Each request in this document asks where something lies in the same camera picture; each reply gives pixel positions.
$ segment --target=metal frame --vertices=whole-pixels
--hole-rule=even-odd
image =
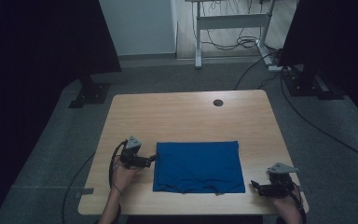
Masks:
[[[275,0],[269,2],[269,9],[266,14],[251,14],[251,15],[234,15],[234,16],[212,16],[202,17],[200,15],[200,4],[204,1],[200,0],[186,0],[190,2],[197,2],[197,33],[196,33],[196,68],[202,67],[202,55],[201,55],[201,41],[200,31],[208,29],[230,29],[230,28],[255,28],[262,27],[263,31],[260,36],[260,40],[257,40],[257,47],[262,57],[264,57],[264,63],[268,66],[269,71],[281,70],[278,68],[269,56],[269,50],[265,46],[267,31],[269,30],[269,23],[272,17],[272,10],[275,6]]]

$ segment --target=blue t-shirt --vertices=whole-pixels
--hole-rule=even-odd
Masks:
[[[237,141],[157,143],[153,191],[244,193]]]

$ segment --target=table hole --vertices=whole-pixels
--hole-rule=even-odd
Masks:
[[[214,101],[213,101],[213,104],[214,104],[215,106],[222,106],[222,105],[223,105],[223,101],[217,99],[217,100],[214,100]]]

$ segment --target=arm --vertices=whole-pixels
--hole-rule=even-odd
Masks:
[[[295,194],[298,199],[300,198],[297,187],[295,187],[295,189],[293,190],[293,194]],[[269,199],[277,209],[280,217],[286,222],[286,224],[302,223],[300,212],[292,197],[286,196],[284,198],[269,198]]]
[[[98,223],[100,224],[110,224],[115,220],[117,216],[118,206],[120,204],[121,193],[125,188],[131,183],[133,178],[138,174],[142,169],[126,169],[123,167],[118,158],[115,158],[115,164],[118,163],[117,169],[113,172],[112,176],[112,188],[106,202],[106,206],[103,210],[103,214],[100,217]]]

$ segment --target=black cable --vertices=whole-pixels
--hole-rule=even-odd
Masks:
[[[66,192],[63,196],[63,201],[62,201],[62,210],[61,210],[62,224],[65,224],[65,202],[66,202],[66,197],[68,196],[69,190],[71,189],[72,185],[74,184],[77,176],[80,174],[80,172],[86,166],[86,164],[91,160],[91,158],[94,157],[94,155],[95,155],[95,152],[93,152],[89,156],[89,158],[83,163],[83,165],[80,167],[80,169],[77,171],[77,173],[72,178],[71,183],[69,184],[68,188],[66,189]]]
[[[203,14],[204,16],[206,15],[205,14],[205,8],[204,8],[204,5],[202,3],[202,11],[203,11]],[[193,35],[194,35],[194,38],[197,39],[197,36],[196,36],[196,29],[194,27],[194,3],[192,3],[191,5],[191,14],[192,14],[192,26],[193,26]],[[224,46],[224,45],[219,45],[219,44],[216,44],[213,42],[212,38],[211,38],[211,35],[210,35],[210,30],[207,30],[207,34],[208,34],[208,37],[209,39],[211,40],[210,42],[208,41],[200,41],[201,44],[210,44],[210,45],[214,45],[217,49],[221,49],[221,50],[232,50],[232,49],[235,49],[239,46],[243,46],[244,48],[246,49],[250,49],[250,48],[253,48],[255,46],[257,46],[257,37],[254,37],[254,36],[241,36],[242,32],[243,32],[244,28],[241,30],[240,32],[240,35],[239,37],[237,38],[237,44],[236,45],[228,45],[228,46]]]
[[[263,12],[263,4],[264,4],[264,1],[260,1],[260,14]]]
[[[228,6],[231,8],[231,11],[234,13],[234,14],[240,14],[240,8],[238,6],[238,3],[236,2],[236,0],[233,1],[234,5],[235,5],[235,9],[237,9],[237,11],[234,11],[234,9],[232,8],[232,5],[231,5],[231,2],[230,1],[226,1],[226,14],[227,14],[227,9],[228,9]]]
[[[273,52],[278,52],[278,51],[279,51],[279,53],[282,53],[282,49],[275,49],[275,48],[269,46],[267,43],[264,43],[264,46],[266,46],[266,48],[268,48],[269,51],[271,51],[271,50],[272,50]]]
[[[113,155],[112,155],[112,159],[110,161],[110,164],[109,164],[109,175],[108,175],[108,178],[109,178],[109,187],[112,188],[112,176],[113,176],[113,171],[114,171],[114,164],[115,164],[115,158],[117,156],[117,152],[118,150],[120,149],[121,146],[125,147],[127,145],[129,141],[126,139],[124,141],[122,141],[115,149],[115,152],[113,152]]]
[[[287,188],[284,188],[284,190],[295,201],[295,203],[297,205],[297,208],[298,208],[298,211],[300,212],[300,215],[301,215],[302,223],[306,224],[307,223],[307,216],[305,214],[305,210],[304,210],[304,207],[303,207],[301,201],[296,197],[296,195],[294,193],[290,192],[290,190],[288,190]]]
[[[298,196],[300,197],[300,202],[302,204],[302,197],[301,197],[301,192],[300,192],[300,188],[298,187],[298,185],[295,183],[295,182],[292,182],[296,187],[297,187],[297,190],[298,190]]]
[[[252,0],[251,0],[251,3],[248,5],[248,14],[251,13],[251,7],[252,7]]]
[[[238,80],[237,85],[235,85],[234,91],[237,90],[238,86],[239,86],[240,83],[241,83],[241,80],[243,79],[243,77],[245,77],[246,73],[247,73],[251,68],[253,68],[255,65],[257,65],[257,64],[260,63],[262,60],[264,60],[264,58],[267,58],[268,56],[271,56],[271,55],[274,55],[274,54],[276,54],[276,52],[272,52],[272,53],[270,53],[270,54],[267,54],[267,55],[263,56],[262,58],[260,58],[257,62],[255,62],[254,64],[252,64],[250,67],[248,67],[248,69],[246,69],[246,71],[242,74],[240,80]]]
[[[287,98],[286,96],[286,93],[284,93],[284,90],[283,90],[283,84],[282,84],[282,79],[283,79],[283,76],[282,76],[282,73],[283,73],[283,70],[281,71],[281,90],[282,90],[282,94],[284,96],[284,98],[286,99],[287,103],[293,108],[293,110],[304,120],[306,121],[310,126],[312,126],[313,128],[315,128],[316,130],[318,130],[319,132],[321,133],[324,133],[325,135],[327,135],[328,137],[332,138],[333,140],[339,142],[342,146],[344,147],[347,147],[348,149],[352,150],[353,152],[357,153],[358,154],[358,150],[354,147],[351,147],[349,146],[348,144],[342,142],[341,140],[337,139],[335,136],[325,132],[324,130],[322,130],[321,128],[317,127],[316,125],[312,124],[310,121],[308,121],[304,116],[302,116],[298,110],[292,105],[292,103],[290,102],[290,100]]]
[[[260,85],[257,87],[258,90],[261,90],[261,88],[263,88],[264,86],[267,85],[267,83],[269,83],[269,81],[275,79],[278,76],[278,73],[275,73],[275,75],[273,77],[269,77],[264,79],[263,81],[261,81]]]

